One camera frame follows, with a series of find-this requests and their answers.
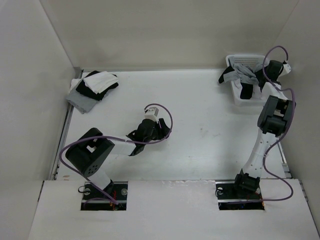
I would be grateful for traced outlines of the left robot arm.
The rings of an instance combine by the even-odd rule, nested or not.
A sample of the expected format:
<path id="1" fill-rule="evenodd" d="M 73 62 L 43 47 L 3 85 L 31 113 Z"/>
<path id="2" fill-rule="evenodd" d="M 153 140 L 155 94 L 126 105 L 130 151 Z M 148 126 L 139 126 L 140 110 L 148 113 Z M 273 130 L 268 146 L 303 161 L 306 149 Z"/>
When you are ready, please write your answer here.
<path id="1" fill-rule="evenodd" d="M 90 140 L 69 147 L 65 157 L 82 176 L 96 186 L 96 195 L 105 200 L 112 195 L 114 187 L 113 181 L 106 172 L 100 169 L 107 157 L 109 155 L 134 157 L 144 150 L 146 144 L 164 140 L 170 133 L 171 129 L 163 118 L 158 121 L 144 119 L 136 130 L 124 138 L 125 141 L 101 138 L 103 133 L 93 127 L 80 138 Z"/>

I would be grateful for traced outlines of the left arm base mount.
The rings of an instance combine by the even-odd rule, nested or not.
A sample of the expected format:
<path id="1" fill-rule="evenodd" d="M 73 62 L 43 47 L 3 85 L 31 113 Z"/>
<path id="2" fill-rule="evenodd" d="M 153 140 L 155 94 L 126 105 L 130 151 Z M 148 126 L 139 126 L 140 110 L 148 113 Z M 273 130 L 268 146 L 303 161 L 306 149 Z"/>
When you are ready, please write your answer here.
<path id="1" fill-rule="evenodd" d="M 118 202 L 114 204 L 107 196 L 94 188 L 89 182 L 78 188 L 81 197 L 81 211 L 126 211 L 128 182 L 114 182 L 108 194 Z"/>

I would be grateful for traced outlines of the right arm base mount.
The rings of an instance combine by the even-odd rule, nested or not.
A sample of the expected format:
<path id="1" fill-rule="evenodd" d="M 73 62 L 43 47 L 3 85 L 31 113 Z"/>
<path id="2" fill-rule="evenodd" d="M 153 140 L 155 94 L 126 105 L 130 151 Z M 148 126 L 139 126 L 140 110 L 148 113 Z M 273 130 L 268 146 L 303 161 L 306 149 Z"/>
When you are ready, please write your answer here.
<path id="1" fill-rule="evenodd" d="M 236 190 L 233 181 L 217 181 L 215 183 L 215 196 L 217 197 L 218 208 L 222 211 L 235 210 L 265 210 L 262 201 L 261 189 L 258 187 L 255 192 Z"/>

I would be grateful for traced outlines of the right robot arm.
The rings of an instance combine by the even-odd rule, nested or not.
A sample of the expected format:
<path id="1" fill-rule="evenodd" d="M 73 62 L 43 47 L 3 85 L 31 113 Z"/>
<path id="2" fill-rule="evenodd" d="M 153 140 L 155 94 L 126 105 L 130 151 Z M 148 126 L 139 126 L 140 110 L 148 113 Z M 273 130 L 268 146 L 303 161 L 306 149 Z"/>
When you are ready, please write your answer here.
<path id="1" fill-rule="evenodd" d="M 288 67 L 288 61 L 270 60 L 255 73 L 258 87 L 266 102 L 258 117 L 257 139 L 249 159 L 236 175 L 232 192 L 238 198 L 254 194 L 260 187 L 262 170 L 275 176 L 266 168 L 266 159 L 270 150 L 275 147 L 289 130 L 294 114 L 294 102 L 289 100 L 281 90 L 279 76 Z"/>

